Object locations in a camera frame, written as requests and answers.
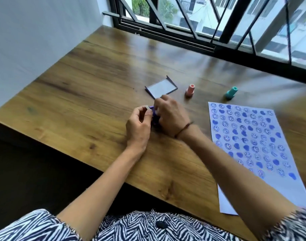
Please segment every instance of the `shirt sleeve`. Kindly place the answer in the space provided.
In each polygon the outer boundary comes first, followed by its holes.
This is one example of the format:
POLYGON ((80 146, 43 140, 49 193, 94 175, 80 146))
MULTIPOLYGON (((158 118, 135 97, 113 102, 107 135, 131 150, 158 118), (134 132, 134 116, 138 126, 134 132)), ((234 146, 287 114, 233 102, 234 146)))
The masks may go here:
POLYGON ((35 210, 0 230, 0 241, 82 241, 78 233, 45 209, 35 210))
POLYGON ((306 240, 306 209, 295 211, 269 229, 263 241, 304 241, 306 240))

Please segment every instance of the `tree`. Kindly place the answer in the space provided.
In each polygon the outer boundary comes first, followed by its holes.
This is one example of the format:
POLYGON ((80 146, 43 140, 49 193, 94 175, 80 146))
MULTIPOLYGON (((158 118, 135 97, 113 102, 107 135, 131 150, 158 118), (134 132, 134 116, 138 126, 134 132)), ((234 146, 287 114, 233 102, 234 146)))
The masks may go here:
MULTIPOLYGON (((132 9, 136 15, 149 17, 150 8, 146 0, 132 0, 132 9)), ((164 21, 170 23, 178 9, 169 0, 159 0, 159 13, 164 21)))

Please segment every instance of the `black button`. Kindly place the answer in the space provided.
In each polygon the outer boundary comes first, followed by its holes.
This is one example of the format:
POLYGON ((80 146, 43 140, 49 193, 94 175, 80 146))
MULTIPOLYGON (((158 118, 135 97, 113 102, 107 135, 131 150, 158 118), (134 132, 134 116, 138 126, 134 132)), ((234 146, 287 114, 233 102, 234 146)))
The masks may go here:
POLYGON ((165 221, 157 221, 155 224, 156 227, 160 229, 166 229, 168 227, 168 224, 165 221))

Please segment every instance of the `bracelet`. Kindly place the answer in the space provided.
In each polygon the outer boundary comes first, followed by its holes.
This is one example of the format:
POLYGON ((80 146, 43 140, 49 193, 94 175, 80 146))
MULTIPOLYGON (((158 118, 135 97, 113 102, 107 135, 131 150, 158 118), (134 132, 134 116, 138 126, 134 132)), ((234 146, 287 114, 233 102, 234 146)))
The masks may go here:
POLYGON ((183 129, 181 129, 174 137, 177 138, 179 136, 180 133, 182 133, 182 131, 186 130, 191 124, 193 124, 194 122, 191 121, 189 122, 187 125, 184 126, 183 129))

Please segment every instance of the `black and white shirt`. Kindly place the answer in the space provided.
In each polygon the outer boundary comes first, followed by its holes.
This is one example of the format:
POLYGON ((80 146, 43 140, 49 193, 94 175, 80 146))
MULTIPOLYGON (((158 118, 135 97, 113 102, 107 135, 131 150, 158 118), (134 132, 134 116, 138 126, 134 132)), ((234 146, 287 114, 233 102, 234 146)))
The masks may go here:
MULTIPOLYGON (((32 211, 0 230, 0 241, 79 241, 78 233, 47 210, 32 211)), ((240 241, 233 234, 184 215, 134 211, 120 218, 107 216, 93 241, 208 240, 240 241)), ((301 209, 268 230, 266 241, 306 240, 306 210, 301 209)))

